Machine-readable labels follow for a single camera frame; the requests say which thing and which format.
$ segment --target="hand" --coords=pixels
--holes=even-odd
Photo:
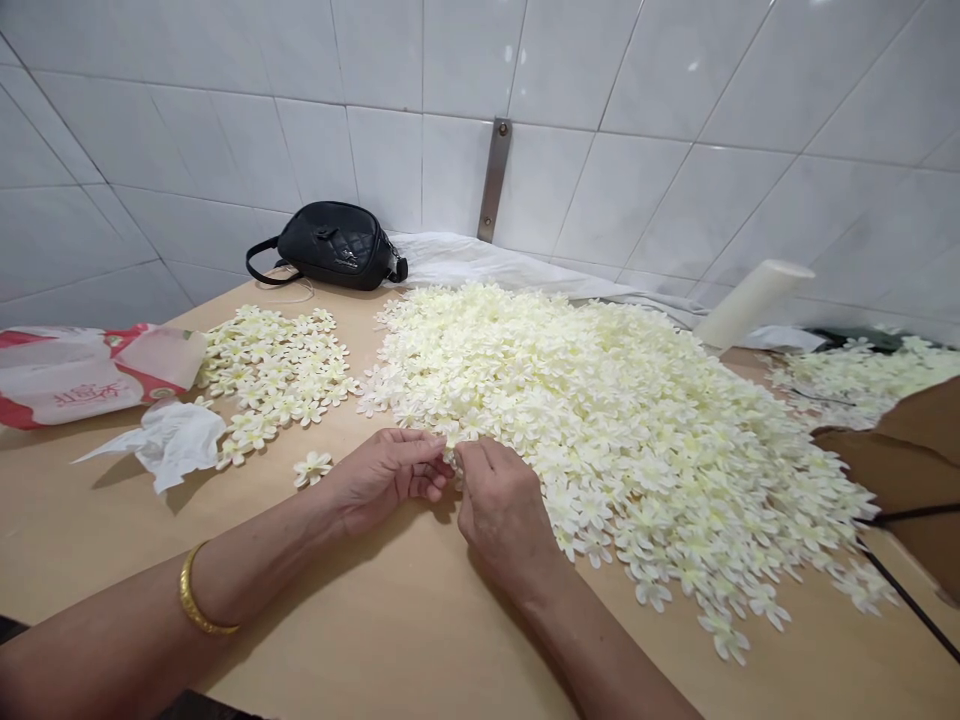
[[[490,438],[459,443],[456,453],[463,469],[460,532],[515,603],[548,597],[575,571],[554,540],[540,478]]]
[[[382,521],[407,498],[437,502],[453,468],[443,461],[446,439],[423,430],[379,430],[337,463],[318,484],[348,535]]]

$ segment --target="tiled wall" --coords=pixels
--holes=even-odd
[[[771,320],[960,340],[956,0],[5,0],[0,33],[0,324],[165,319],[315,199],[474,234],[506,114],[498,245],[708,305],[779,257],[818,277]]]

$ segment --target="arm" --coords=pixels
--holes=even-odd
[[[440,498],[444,440],[381,431],[323,482],[214,538],[191,574],[200,611],[245,625],[338,539],[408,497]],[[199,680],[234,635],[208,635],[180,605],[185,555],[107,588],[0,646],[0,717],[155,717]]]
[[[457,446],[460,530],[569,681],[584,716],[699,718],[557,548],[540,479],[511,449]]]

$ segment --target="bag strap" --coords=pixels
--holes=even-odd
[[[262,243],[257,243],[252,248],[247,250],[247,272],[249,272],[254,279],[259,280],[260,282],[266,285],[286,285],[292,283],[294,280],[299,280],[303,277],[303,273],[298,272],[295,275],[284,278],[283,280],[278,280],[277,278],[267,277],[266,275],[257,272],[253,269],[253,265],[250,264],[250,258],[254,255],[262,253],[264,250],[272,250],[277,247],[278,237],[272,237],[269,240],[264,240]]]

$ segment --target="table surface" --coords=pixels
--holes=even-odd
[[[303,293],[247,284],[172,324],[204,330],[244,303],[292,316],[325,307],[353,371],[373,364],[382,338],[373,315],[394,292],[329,288],[311,301],[281,302]],[[724,360],[762,377],[746,353]],[[320,425],[282,431],[243,467],[195,473],[165,498],[132,456],[68,464],[137,426],[142,408],[32,433],[0,431],[0,614],[35,624],[289,497],[293,463],[309,450],[339,460],[390,425],[387,415],[358,415],[353,403]],[[407,503],[369,536],[323,557],[238,636],[198,689],[284,720],[576,717],[529,632],[471,565],[456,502],[451,493],[436,507]],[[934,596],[895,541],[870,532],[868,542],[960,640],[960,612]],[[904,605],[884,607],[882,618],[862,615],[827,575],[786,579],[780,597],[793,623],[780,634],[765,619],[747,621],[753,649],[741,668],[717,657],[692,601],[679,597],[659,615],[637,604],[618,563],[578,568],[707,718],[957,717],[960,666]]]

